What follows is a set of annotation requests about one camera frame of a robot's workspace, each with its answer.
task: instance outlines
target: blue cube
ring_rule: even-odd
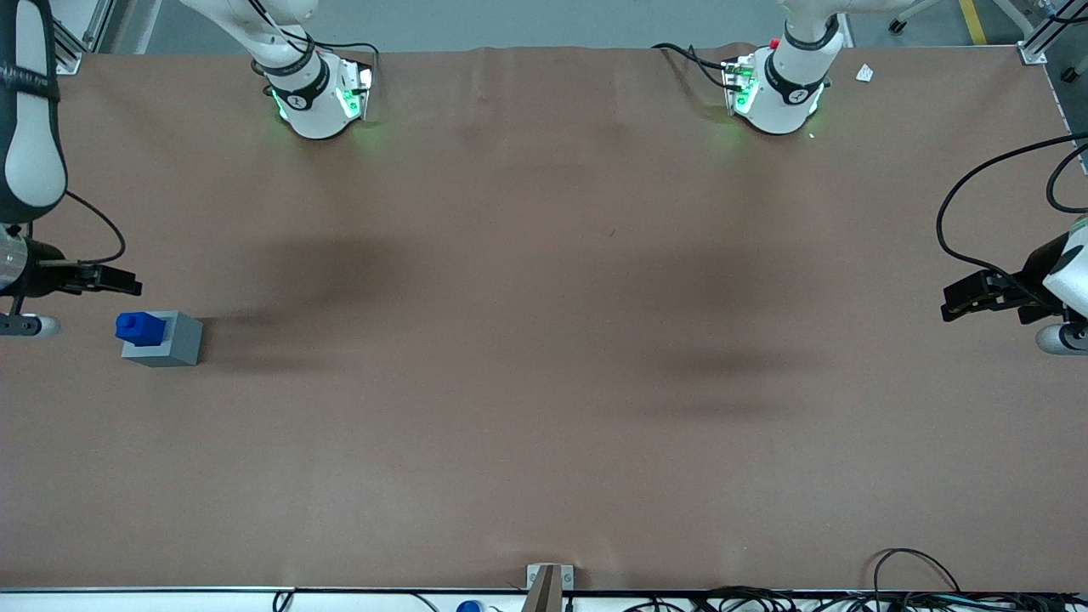
[[[135,346],[158,346],[166,333],[166,321],[147,313],[122,313],[113,335]]]

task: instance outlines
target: cable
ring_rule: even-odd
[[[991,167],[991,166],[993,166],[996,163],[1000,163],[1000,162],[1002,162],[1002,161],[1004,161],[1006,159],[1016,157],[1018,155],[1023,155],[1023,154],[1026,154],[1026,152],[1031,152],[1031,151],[1039,150],[1039,149],[1042,149],[1042,148],[1046,148],[1046,147],[1050,147],[1050,146],[1053,146],[1053,145],[1060,145],[1062,143],[1068,143],[1071,140],[1076,140],[1076,139],[1080,139],[1080,138],[1088,138],[1088,132],[1078,132],[1076,134],[1070,134],[1068,136],[1061,136],[1059,138],[1051,138],[1049,140],[1041,140],[1039,143],[1035,143],[1035,144],[1031,144],[1031,145],[1027,145],[1027,146],[1021,147],[1018,149],[1011,150],[1011,151],[1005,152],[1005,154],[1001,154],[1001,155],[999,155],[997,157],[993,157],[993,158],[990,158],[990,159],[984,161],[982,163],[980,163],[980,164],[976,166],[974,169],[972,169],[970,172],[967,172],[966,174],[964,174],[963,178],[960,179],[960,181],[957,181],[956,184],[952,186],[952,189],[949,191],[948,195],[944,196],[944,201],[941,203],[941,207],[937,211],[937,242],[940,243],[941,249],[943,249],[944,253],[949,254],[951,257],[954,257],[955,259],[959,259],[960,261],[964,261],[964,262],[970,264],[973,266],[978,266],[980,268],[986,268],[987,270],[990,270],[991,272],[1003,277],[1005,280],[1009,281],[1010,284],[1012,284],[1017,290],[1019,290],[1021,292],[1023,292],[1025,295],[1027,295],[1028,297],[1030,297],[1031,299],[1034,299],[1036,303],[1038,303],[1040,305],[1047,305],[1047,304],[1049,304],[1050,303],[1049,301],[1042,299],[1041,297],[1039,297],[1038,294],[1036,294],[1034,291],[1031,291],[1027,286],[1025,286],[1024,283],[1019,282],[1016,278],[1014,278],[1012,274],[1010,274],[1009,272],[1004,271],[1003,269],[999,268],[998,266],[996,266],[993,264],[990,264],[989,261],[985,261],[982,259],[978,259],[976,257],[970,257],[970,256],[964,255],[964,254],[962,254],[962,253],[953,249],[951,246],[949,246],[948,241],[944,240],[944,213],[948,212],[949,205],[952,204],[952,198],[955,197],[956,193],[960,192],[960,189],[967,183],[967,181],[970,181],[976,174],[978,174],[982,170],[986,170],[987,168],[989,168],[989,167]]]
[[[120,244],[118,252],[109,257],[102,257],[101,259],[77,259],[76,262],[81,266],[97,266],[99,264],[109,264],[110,261],[120,259],[121,256],[124,255],[125,250],[128,248],[128,245],[125,243],[125,236],[124,234],[121,233],[121,230],[118,229],[118,227],[113,223],[113,221],[110,220],[109,217],[106,216],[106,213],[95,208],[95,206],[89,201],[83,199],[82,197],[77,196],[76,194],[67,189],[64,191],[64,194],[70,198],[87,207],[87,210],[90,210],[91,212],[97,215],[99,219],[101,219],[107,225],[110,227],[111,230],[113,230],[113,235],[118,236],[118,243]]]
[[[419,595],[418,592],[413,592],[413,593],[410,593],[410,595],[411,595],[412,597],[415,597],[416,599],[418,599],[418,600],[422,601],[423,603],[425,603],[425,604],[426,604],[426,607],[431,609],[431,612],[441,612],[441,611],[438,610],[438,607],[437,607],[437,605],[435,605],[435,604],[431,603],[431,600],[430,600],[430,599],[428,599],[428,598],[425,598],[425,597],[423,597],[423,596]]]
[[[643,610],[644,608],[646,608],[648,605],[653,605],[655,611],[658,610],[658,609],[660,609],[660,608],[664,608],[665,610],[671,610],[672,612],[688,612],[687,610],[684,610],[683,608],[680,608],[676,603],[669,603],[668,601],[658,601],[657,598],[654,598],[654,599],[647,601],[646,603],[640,603],[638,605],[632,605],[632,607],[628,608],[627,610],[625,610],[623,612],[639,612],[640,610]]]
[[[290,605],[292,600],[295,599],[295,591],[276,591],[275,597],[272,598],[272,612],[286,612],[287,607]]]
[[[280,24],[275,23],[275,20],[272,19],[272,15],[269,14],[268,9],[264,8],[264,4],[261,4],[260,0],[249,0],[249,5],[252,7],[255,11],[257,11],[257,14],[260,15],[261,20],[264,23],[269,24],[269,26],[271,27],[274,27],[280,34],[283,34],[284,37],[286,38],[287,33],[284,32],[282,27],[280,27]],[[287,45],[290,45],[292,49],[295,49],[299,53],[306,54],[305,49],[299,49],[298,45],[295,45],[290,40],[287,40]]]
[[[1080,145],[1079,147],[1073,149],[1073,152],[1065,156],[1065,159],[1063,159],[1061,163],[1058,164],[1058,168],[1054,168],[1054,171],[1050,173],[1050,179],[1047,181],[1047,201],[1049,201],[1050,206],[1052,206],[1055,210],[1071,212],[1073,215],[1084,215],[1088,212],[1088,208],[1070,208],[1059,204],[1058,199],[1054,198],[1054,184],[1058,183],[1058,178],[1065,171],[1066,166],[1068,166],[1074,159],[1080,157],[1080,154],[1085,151],[1088,151],[1088,144]]]
[[[951,583],[952,588],[955,589],[955,592],[963,592],[963,589],[960,588],[960,583],[955,579],[955,576],[952,575],[952,572],[949,572],[948,567],[942,565],[940,561],[937,561],[931,555],[913,548],[890,548],[887,550],[887,552],[885,552],[883,556],[881,556],[880,560],[877,561],[876,566],[873,567],[873,599],[876,600],[877,612],[880,612],[880,567],[885,564],[886,561],[888,561],[892,556],[895,556],[901,552],[906,554],[913,554],[914,556],[924,559],[932,563],[934,565],[939,567],[941,572],[943,572],[944,577],[947,577],[948,582]]]
[[[314,40],[313,38],[311,38],[309,33],[307,33],[306,37],[304,38],[301,36],[298,36],[297,34],[292,34],[289,32],[284,32],[282,29],[280,32],[282,32],[284,36],[289,36],[296,40],[305,40],[307,44],[312,41],[314,47],[320,47],[326,51],[333,51],[334,49],[350,49],[353,47],[366,47],[374,53],[374,72],[378,72],[378,64],[379,61],[381,60],[382,52],[378,50],[378,47],[374,47],[370,42],[322,42],[320,40]]]
[[[1047,19],[1056,24],[1062,24],[1062,25],[1076,25],[1078,23],[1088,23],[1088,16],[1067,19],[1067,17],[1060,17],[1058,15],[1051,15]]]
[[[710,71],[706,69],[715,68],[721,70],[721,64],[714,63],[709,60],[704,60],[703,58],[698,57],[698,53],[695,52],[695,47],[693,45],[689,46],[688,49],[684,50],[671,42],[659,42],[657,45],[654,45],[652,49],[660,49],[663,51],[675,51],[677,53],[680,53],[684,58],[688,58],[689,60],[695,62],[695,65],[698,66],[698,70],[703,71],[703,75],[706,76],[710,81],[710,83],[714,83],[715,85],[721,87],[722,89],[728,89],[729,91],[740,91],[742,89],[738,85],[730,85],[728,83],[724,83],[715,78],[714,75],[710,74]]]
[[[703,58],[700,58],[697,54],[695,54],[693,46],[689,46],[688,49],[683,49],[683,48],[679,47],[678,45],[673,45],[671,42],[658,42],[657,45],[654,45],[653,47],[651,47],[651,49],[664,49],[664,50],[667,50],[667,51],[675,51],[675,52],[680,53],[681,56],[688,58],[689,60],[691,60],[693,62],[698,62],[698,63],[705,65],[706,68],[716,68],[716,69],[719,69],[719,70],[721,69],[721,64],[716,64],[716,63],[714,63],[714,62],[712,62],[709,60],[704,60]]]

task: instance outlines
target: table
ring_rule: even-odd
[[[947,189],[1064,133],[1014,49],[843,51],[783,137],[677,57],[559,48],[383,58],[373,122],[305,142],[247,63],[62,84],[70,186],[146,289],[2,344],[0,584],[860,587],[912,546],[1084,587],[1085,362],[939,315]],[[1018,269],[1072,223],[1066,150],[968,185],[950,241]],[[36,232],[113,248],[74,204]],[[202,365],[121,360],[139,308],[205,319]]]

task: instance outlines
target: gray block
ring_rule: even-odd
[[[203,323],[177,310],[148,310],[147,314],[166,322],[162,344],[136,346],[125,342],[121,357],[152,368],[197,365]]]

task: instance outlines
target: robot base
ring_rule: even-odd
[[[768,83],[765,72],[770,48],[756,49],[732,63],[724,63],[722,77],[728,85],[741,87],[740,91],[726,89],[726,105],[731,114],[746,119],[753,127],[768,134],[789,134],[804,125],[808,115],[816,112],[816,105],[824,86],[799,105],[786,103],[782,95]]]
[[[292,96],[286,100],[273,90],[272,97],[280,107],[280,117],[304,138],[323,139],[339,134],[349,123],[364,120],[373,86],[373,70],[360,68],[350,60],[334,53],[320,53],[320,61],[329,65],[333,77],[308,109],[296,109]]]

